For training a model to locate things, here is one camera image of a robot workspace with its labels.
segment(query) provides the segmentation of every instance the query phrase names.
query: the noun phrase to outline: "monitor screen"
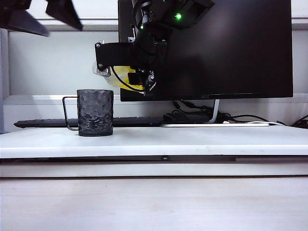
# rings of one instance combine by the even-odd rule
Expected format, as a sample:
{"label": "monitor screen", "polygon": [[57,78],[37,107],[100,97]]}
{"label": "monitor screen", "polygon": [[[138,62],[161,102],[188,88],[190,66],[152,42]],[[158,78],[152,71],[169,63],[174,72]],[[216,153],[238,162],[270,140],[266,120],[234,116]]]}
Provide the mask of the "monitor screen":
{"label": "monitor screen", "polygon": [[[173,30],[155,88],[146,96],[121,89],[122,101],[293,96],[291,0],[214,2],[198,24]],[[131,0],[118,6],[119,41],[127,42]],[[156,11],[163,6],[153,1]]]}

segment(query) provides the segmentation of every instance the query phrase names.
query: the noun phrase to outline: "wooden surface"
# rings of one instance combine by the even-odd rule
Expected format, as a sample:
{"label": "wooden surface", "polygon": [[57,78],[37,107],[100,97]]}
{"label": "wooden surface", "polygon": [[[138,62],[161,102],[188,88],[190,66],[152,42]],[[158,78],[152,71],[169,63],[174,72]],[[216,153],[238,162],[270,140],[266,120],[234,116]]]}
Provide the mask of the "wooden surface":
{"label": "wooden surface", "polygon": [[307,155],[308,129],[114,128],[112,136],[80,137],[66,128],[0,135],[0,158],[119,155]]}
{"label": "wooden surface", "polygon": [[1,231],[307,231],[308,178],[2,180]]}

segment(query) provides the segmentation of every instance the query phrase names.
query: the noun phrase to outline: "keyboard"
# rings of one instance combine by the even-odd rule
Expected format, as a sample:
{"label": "keyboard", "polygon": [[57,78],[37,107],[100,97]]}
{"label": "keyboard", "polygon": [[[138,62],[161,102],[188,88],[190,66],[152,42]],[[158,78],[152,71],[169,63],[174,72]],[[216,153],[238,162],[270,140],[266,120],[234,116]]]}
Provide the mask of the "keyboard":
{"label": "keyboard", "polygon": [[[78,119],[68,120],[71,127],[78,127]],[[114,127],[157,127],[163,122],[162,118],[150,117],[115,117]],[[64,119],[34,119],[14,123],[18,128],[65,128]]]}

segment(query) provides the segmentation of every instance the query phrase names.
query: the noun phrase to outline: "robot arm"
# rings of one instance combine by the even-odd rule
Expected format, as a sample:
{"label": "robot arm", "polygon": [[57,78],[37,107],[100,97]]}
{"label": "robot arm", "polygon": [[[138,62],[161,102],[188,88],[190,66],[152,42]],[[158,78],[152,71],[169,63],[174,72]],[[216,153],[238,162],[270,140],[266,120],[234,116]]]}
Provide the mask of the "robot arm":
{"label": "robot arm", "polygon": [[[159,4],[158,8],[163,8],[164,11],[155,12],[154,4]],[[143,93],[146,94],[156,83],[155,67],[165,61],[172,30],[182,30],[197,24],[211,9],[214,2],[212,0],[156,0],[153,2],[132,0],[132,5],[135,24],[131,27],[134,39],[127,43],[102,44],[98,41],[95,44],[96,64],[101,73],[110,66],[130,66],[136,72],[128,73],[129,83],[142,85]]]}
{"label": "robot arm", "polygon": [[[32,0],[1,0],[0,28],[48,36],[48,30],[33,18],[26,10]],[[82,24],[71,0],[46,0],[46,13],[78,30]]]}

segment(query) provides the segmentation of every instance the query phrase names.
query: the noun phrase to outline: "monitor stand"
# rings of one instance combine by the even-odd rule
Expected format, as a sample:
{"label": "monitor stand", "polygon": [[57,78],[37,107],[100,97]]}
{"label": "monitor stand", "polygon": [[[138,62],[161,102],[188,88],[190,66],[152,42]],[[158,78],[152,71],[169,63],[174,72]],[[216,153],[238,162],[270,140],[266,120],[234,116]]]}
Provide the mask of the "monitor stand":
{"label": "monitor stand", "polygon": [[217,119],[219,101],[220,100],[214,100],[213,116],[206,123],[202,123],[202,124],[162,124],[161,127],[164,127],[164,128],[199,128],[199,127],[268,127],[269,126],[269,124],[266,122],[255,123],[255,124],[247,124],[247,123],[214,124]]}

